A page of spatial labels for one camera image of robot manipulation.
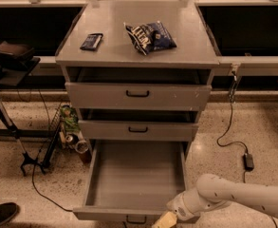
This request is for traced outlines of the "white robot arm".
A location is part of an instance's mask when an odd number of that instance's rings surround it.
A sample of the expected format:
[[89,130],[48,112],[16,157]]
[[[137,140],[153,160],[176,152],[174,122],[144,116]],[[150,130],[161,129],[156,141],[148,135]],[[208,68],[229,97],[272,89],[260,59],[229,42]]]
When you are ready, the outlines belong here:
[[278,219],[278,186],[233,182],[214,174],[203,174],[195,187],[175,196],[152,228],[172,228],[202,212],[236,202]]

